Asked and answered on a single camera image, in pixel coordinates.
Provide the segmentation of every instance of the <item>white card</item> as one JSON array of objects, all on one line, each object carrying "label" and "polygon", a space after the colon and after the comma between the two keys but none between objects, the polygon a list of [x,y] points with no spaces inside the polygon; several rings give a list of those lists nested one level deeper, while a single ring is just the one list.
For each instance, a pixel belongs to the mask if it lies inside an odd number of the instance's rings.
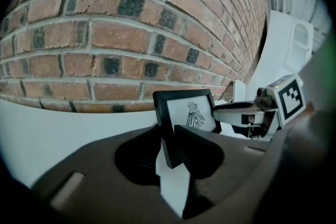
[{"label": "white card", "polygon": [[175,125],[188,125],[209,132],[216,128],[206,95],[168,100],[167,106],[173,129]]}]

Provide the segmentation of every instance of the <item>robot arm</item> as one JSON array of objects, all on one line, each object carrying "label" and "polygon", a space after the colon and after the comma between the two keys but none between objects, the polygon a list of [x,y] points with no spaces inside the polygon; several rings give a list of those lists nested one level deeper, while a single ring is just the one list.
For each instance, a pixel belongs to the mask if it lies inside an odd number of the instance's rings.
[{"label": "robot arm", "polygon": [[250,138],[272,136],[306,108],[297,75],[285,76],[259,88],[254,101],[215,107],[215,120],[232,125],[235,133]]}]

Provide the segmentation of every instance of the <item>white paper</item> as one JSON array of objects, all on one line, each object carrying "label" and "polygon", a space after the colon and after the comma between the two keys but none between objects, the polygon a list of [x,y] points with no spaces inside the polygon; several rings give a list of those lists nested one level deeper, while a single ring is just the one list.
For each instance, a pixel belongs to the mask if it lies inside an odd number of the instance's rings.
[{"label": "white paper", "polygon": [[175,125],[188,125],[209,132],[216,128],[216,122],[205,95],[168,100],[167,106],[173,129]]},{"label": "white paper", "polygon": [[182,218],[187,202],[190,173],[182,163],[174,169],[167,166],[163,148],[156,158],[156,174],[160,176],[160,193],[172,210]]}]

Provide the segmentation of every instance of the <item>small rectangular slot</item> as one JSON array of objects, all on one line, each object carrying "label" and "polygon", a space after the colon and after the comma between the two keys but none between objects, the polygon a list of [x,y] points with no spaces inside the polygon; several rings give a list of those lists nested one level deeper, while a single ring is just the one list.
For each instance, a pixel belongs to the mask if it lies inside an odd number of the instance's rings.
[{"label": "small rectangular slot", "polygon": [[69,179],[61,186],[58,192],[53,196],[50,205],[57,210],[61,210],[66,201],[74,193],[83,181],[85,175],[82,173],[74,172]]}]

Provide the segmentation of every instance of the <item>brick wall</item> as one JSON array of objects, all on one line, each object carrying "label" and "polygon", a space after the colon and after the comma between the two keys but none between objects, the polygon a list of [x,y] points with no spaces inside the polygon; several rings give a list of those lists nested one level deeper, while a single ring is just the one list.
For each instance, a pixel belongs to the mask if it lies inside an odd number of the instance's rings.
[{"label": "brick wall", "polygon": [[266,0],[12,0],[0,97],[43,109],[153,109],[157,90],[248,80]]}]

